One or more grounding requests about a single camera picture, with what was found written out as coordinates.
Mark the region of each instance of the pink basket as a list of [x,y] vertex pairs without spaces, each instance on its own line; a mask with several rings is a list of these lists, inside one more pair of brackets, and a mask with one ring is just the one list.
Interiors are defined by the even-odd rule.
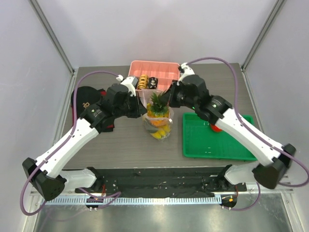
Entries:
[[158,90],[167,90],[172,80],[179,80],[179,64],[155,61],[135,60],[131,63],[129,76],[140,77],[143,74],[158,78]]

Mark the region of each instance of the floor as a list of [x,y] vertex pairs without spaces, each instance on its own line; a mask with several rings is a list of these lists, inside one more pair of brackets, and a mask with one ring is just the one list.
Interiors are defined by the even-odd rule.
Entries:
[[[212,95],[220,95],[229,102],[234,102],[234,80],[225,64],[196,64],[191,66],[202,77]],[[239,67],[233,64],[238,75],[239,110],[241,114],[252,115],[255,125],[256,117],[248,91]],[[108,70],[123,76],[129,72],[129,66],[82,67],[78,70],[77,80],[88,72]],[[115,77],[107,74],[95,74],[82,82],[84,86],[107,89],[116,83]],[[65,166],[77,169],[93,166],[95,168],[147,168],[147,167],[197,167],[226,166],[243,163],[242,161],[192,159],[183,156],[182,117],[192,110],[182,107],[174,109],[175,115],[171,135],[165,141],[154,139],[142,126],[140,118],[119,118],[115,120],[114,132],[102,133],[86,144]],[[69,109],[64,133],[72,126],[72,112]]]
[[[239,195],[238,207],[253,203],[256,194]],[[263,194],[259,204],[244,212],[219,205],[110,206],[83,212],[84,206],[45,206],[34,232],[292,232],[280,194]]]

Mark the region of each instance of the green tray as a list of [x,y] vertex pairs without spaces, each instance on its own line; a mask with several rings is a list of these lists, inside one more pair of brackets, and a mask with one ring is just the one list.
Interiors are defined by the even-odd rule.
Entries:
[[[253,118],[243,116],[253,124]],[[183,114],[183,155],[192,158],[257,160],[256,157],[228,133],[214,132],[209,122],[195,113]]]

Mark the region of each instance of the wooden tabletop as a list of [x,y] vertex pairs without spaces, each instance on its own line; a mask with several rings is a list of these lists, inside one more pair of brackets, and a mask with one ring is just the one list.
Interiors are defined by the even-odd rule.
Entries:
[[[224,64],[191,65],[196,74],[202,77],[212,95],[220,95],[234,104],[234,80],[230,70]],[[238,75],[239,111],[241,114],[252,115],[257,125],[253,107],[239,64],[233,64]],[[129,66],[82,67],[79,68],[77,80],[88,72],[108,70],[127,76]],[[107,89],[117,83],[114,76],[95,74],[82,82],[82,86],[96,89]],[[242,164],[243,161],[193,159],[183,156],[183,113],[192,110],[182,107],[174,109],[175,115],[170,136],[158,141],[143,127],[141,118],[122,117],[115,120],[113,132],[101,133],[87,143],[65,166],[66,169],[82,169],[93,166],[103,168],[147,168],[147,167],[200,167],[226,166]],[[64,133],[72,126],[72,112],[69,109]]]

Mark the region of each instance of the clear plastic bag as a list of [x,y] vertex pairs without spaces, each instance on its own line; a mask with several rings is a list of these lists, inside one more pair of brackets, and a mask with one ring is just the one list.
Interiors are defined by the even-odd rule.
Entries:
[[[155,92],[160,93],[160,90],[148,90],[142,91],[142,102],[145,108],[149,110],[149,106],[152,104],[151,95]],[[153,117],[148,113],[142,116],[143,125],[145,129],[156,139],[162,140],[170,135],[173,124],[174,111],[169,107],[168,117]]]

